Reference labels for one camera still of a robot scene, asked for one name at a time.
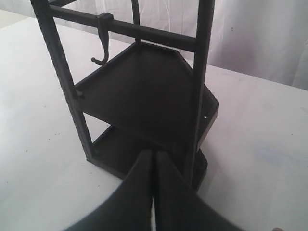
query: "metal hook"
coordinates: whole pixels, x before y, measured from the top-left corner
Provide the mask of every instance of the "metal hook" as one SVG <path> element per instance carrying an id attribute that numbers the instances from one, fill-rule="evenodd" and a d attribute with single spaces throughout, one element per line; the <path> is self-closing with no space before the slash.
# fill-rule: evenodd
<path id="1" fill-rule="evenodd" d="M 109 33 L 107 28 L 106 21 L 113 20 L 114 16 L 110 13 L 102 13 L 96 17 L 97 20 L 97 29 L 98 35 L 100 37 L 103 49 L 104 49 L 104 58 L 103 60 L 97 60 L 96 58 L 91 58 L 92 62 L 95 62 L 97 65 L 104 65 L 109 59 Z"/>

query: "white table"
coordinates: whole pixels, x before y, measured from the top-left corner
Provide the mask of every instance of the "white table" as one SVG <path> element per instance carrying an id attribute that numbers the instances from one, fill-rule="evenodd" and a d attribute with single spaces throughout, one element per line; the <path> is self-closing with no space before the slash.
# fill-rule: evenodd
<path id="1" fill-rule="evenodd" d="M 97 68 L 98 36 L 58 26 L 75 82 Z M 0 30 L 0 230 L 61 230 L 120 180 L 85 159 L 35 19 Z M 111 40 L 111 57 L 128 44 Z M 208 66 L 218 117 L 201 149 L 199 195 L 249 231 L 308 227 L 308 92 Z M 107 125 L 86 116 L 95 139 Z"/>

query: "black plastic base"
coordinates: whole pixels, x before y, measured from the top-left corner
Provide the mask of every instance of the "black plastic base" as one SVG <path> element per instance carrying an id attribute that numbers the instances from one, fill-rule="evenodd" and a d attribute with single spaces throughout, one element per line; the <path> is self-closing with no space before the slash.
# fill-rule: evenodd
<path id="1" fill-rule="evenodd" d="M 103 168 L 111 174 L 123 179 L 131 170 L 142 150 L 161 150 L 156 145 L 136 138 L 129 133 L 110 126 L 94 143 L 95 156 L 89 160 L 94 165 Z M 184 163 L 182 155 L 169 154 L 177 158 L 175 163 Z M 195 157 L 192 187 L 197 190 L 203 181 L 207 170 L 207 160 L 201 150 Z"/>

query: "horizontal metal bar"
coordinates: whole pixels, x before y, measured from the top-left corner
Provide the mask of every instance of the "horizontal metal bar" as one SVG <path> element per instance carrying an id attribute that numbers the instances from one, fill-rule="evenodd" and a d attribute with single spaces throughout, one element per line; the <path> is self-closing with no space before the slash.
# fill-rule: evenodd
<path id="1" fill-rule="evenodd" d="M 48 3 L 53 6 L 65 6 L 77 0 L 49 0 Z"/>
<path id="2" fill-rule="evenodd" d="M 52 15 L 56 18 L 61 18 L 92 27 L 98 26 L 96 15 L 57 6 L 50 6 L 50 8 Z M 195 51 L 195 38 L 186 35 L 180 35 L 118 20 L 108 22 L 107 27 L 109 31 L 118 34 L 178 48 L 185 51 Z"/>

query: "black metal shelf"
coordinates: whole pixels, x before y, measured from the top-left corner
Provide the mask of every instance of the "black metal shelf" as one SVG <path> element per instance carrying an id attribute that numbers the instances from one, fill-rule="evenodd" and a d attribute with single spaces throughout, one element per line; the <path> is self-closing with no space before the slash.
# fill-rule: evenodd
<path id="1" fill-rule="evenodd" d="M 90 159 L 93 164 L 111 174 L 124 179 L 129 173 L 142 150 L 161 150 L 150 142 L 132 136 L 130 133 L 110 126 L 95 142 L 95 155 Z M 183 156 L 169 153 L 170 158 L 183 173 Z M 207 160 L 201 150 L 196 153 L 193 169 L 192 188 L 197 190 L 206 174 Z"/>
<path id="2" fill-rule="evenodd" d="M 175 50 L 133 44 L 76 84 L 82 110 L 171 152 L 187 146 L 192 70 Z M 205 87 L 198 141 L 218 102 Z"/>

